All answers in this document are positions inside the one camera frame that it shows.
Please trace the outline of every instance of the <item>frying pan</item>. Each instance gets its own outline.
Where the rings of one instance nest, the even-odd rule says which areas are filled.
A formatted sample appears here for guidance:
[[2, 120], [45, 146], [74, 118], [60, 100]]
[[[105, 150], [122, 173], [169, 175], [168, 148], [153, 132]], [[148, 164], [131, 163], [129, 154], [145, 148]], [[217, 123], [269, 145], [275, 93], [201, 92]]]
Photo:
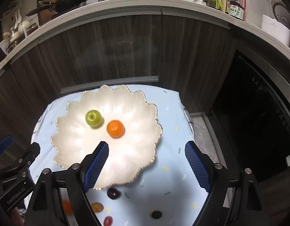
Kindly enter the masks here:
[[31, 16], [33, 14], [39, 13], [40, 11], [43, 11], [46, 9], [51, 9], [51, 10], [56, 11], [57, 13], [60, 13], [86, 1], [87, 0], [58, 0], [57, 2], [40, 1], [39, 2], [40, 4], [46, 4], [46, 5], [43, 7], [39, 7], [39, 8], [31, 10], [30, 12], [26, 14], [26, 16]]

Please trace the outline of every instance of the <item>black oven door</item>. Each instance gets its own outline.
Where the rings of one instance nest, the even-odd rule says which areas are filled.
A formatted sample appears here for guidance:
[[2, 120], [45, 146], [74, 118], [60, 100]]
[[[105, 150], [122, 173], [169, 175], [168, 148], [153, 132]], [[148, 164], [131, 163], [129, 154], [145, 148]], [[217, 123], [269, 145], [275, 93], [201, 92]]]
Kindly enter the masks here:
[[208, 118], [228, 168], [261, 182], [290, 167], [290, 98], [257, 64], [236, 53]]

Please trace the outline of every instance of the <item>kitchen counter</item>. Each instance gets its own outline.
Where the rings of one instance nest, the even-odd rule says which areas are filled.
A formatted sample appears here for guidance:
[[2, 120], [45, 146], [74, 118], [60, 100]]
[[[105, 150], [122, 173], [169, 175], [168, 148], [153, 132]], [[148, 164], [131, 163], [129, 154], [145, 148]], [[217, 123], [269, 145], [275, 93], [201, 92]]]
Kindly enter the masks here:
[[228, 29], [235, 25], [265, 40], [290, 60], [290, 48], [276, 38], [254, 25], [207, 6], [183, 0], [106, 0], [70, 11], [41, 26], [6, 56], [0, 63], [0, 70], [37, 44], [70, 28], [100, 19], [137, 14], [182, 16]]

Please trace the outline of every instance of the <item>light blue tablecloth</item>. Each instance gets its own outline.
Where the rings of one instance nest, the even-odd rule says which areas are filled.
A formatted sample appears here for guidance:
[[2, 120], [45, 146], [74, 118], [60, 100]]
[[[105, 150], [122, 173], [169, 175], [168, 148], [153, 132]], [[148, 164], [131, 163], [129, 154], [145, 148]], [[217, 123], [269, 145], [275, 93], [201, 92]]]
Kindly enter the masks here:
[[[87, 198], [90, 204], [103, 204], [104, 210], [96, 214], [101, 224], [106, 216], [111, 216], [113, 226], [191, 226], [208, 193], [200, 188], [185, 157], [185, 144], [194, 140], [194, 135], [185, 116], [179, 93], [154, 86], [127, 86], [132, 92], [143, 91], [147, 102], [157, 106], [158, 122], [163, 128], [161, 140], [157, 145], [157, 159], [153, 165], [143, 170], [133, 183], [116, 187], [122, 193], [119, 199], [108, 198], [106, 190], [92, 189], [87, 193]], [[53, 161], [56, 150], [50, 138], [57, 131], [56, 118], [65, 115], [67, 103], [78, 101], [81, 94], [82, 92], [73, 93], [50, 103], [36, 125], [31, 142], [39, 143], [41, 150], [30, 166], [34, 182], [37, 182], [41, 171], [46, 167], [52, 171], [62, 170]], [[62, 195], [68, 199], [66, 189], [62, 189]], [[25, 199], [26, 206], [30, 196]], [[153, 210], [161, 211], [162, 218], [152, 219], [150, 213]], [[68, 219], [70, 225], [77, 225], [74, 216], [69, 216]]]

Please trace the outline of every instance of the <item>cabinet door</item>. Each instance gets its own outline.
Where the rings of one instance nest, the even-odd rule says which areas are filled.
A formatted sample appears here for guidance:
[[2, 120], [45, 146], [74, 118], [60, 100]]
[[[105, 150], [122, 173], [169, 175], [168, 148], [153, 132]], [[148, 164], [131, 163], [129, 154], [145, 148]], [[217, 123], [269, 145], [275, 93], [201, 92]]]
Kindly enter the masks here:
[[33, 109], [41, 116], [47, 105], [61, 97], [35, 46], [11, 65], [11, 72]]
[[102, 80], [157, 74], [161, 17], [103, 19], [64, 31], [39, 44], [58, 89]]
[[163, 16], [161, 86], [180, 93], [189, 112], [207, 112], [235, 54], [230, 30], [200, 20]]
[[0, 141], [7, 135], [14, 144], [0, 156], [0, 166], [10, 165], [31, 143], [39, 115], [18, 86], [10, 69], [0, 77]]

